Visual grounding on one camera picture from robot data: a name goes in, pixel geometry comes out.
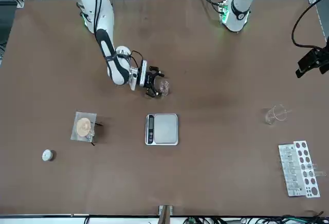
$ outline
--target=robotic arm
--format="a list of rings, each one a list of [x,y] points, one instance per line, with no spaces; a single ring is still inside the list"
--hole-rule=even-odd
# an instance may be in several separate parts
[[[81,9],[86,27],[95,35],[107,64],[107,74],[113,82],[117,85],[129,83],[131,90],[135,90],[138,83],[147,89],[147,95],[161,95],[154,87],[154,76],[164,77],[158,68],[150,67],[151,72],[147,72],[145,60],[142,60],[140,67],[132,67],[130,50],[125,46],[114,48],[114,13],[110,0],[77,0],[77,6]]]
[[[226,0],[221,3],[221,22],[233,32],[242,30],[247,23],[252,0]]]

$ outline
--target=brown table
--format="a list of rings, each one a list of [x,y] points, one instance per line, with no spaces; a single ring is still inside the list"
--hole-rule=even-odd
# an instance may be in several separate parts
[[[74,2],[27,1],[0,68],[0,213],[329,214],[329,178],[320,198],[288,197],[278,155],[278,144],[306,140],[329,171],[329,74],[295,76],[307,49],[290,32],[306,6],[255,0],[236,34],[200,0],[114,1],[115,45],[169,78],[171,94],[156,100],[111,82]],[[296,40],[324,46],[316,10]],[[264,124],[280,103],[287,121]],[[77,110],[104,124],[95,147],[70,140]],[[148,113],[179,115],[178,146],[145,145]],[[53,162],[41,159],[47,148]]]

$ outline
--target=test tube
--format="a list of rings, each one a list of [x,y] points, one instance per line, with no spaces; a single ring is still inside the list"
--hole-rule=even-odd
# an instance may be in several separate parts
[[[302,164],[301,166],[296,166],[295,169],[301,169],[301,170],[310,170],[310,169],[317,169],[317,164]]]
[[[320,176],[327,176],[326,172],[314,172],[315,177],[320,177]]]
[[[300,190],[300,188],[301,187],[299,186],[299,184],[296,181],[289,184],[289,189],[291,189],[291,190]]]

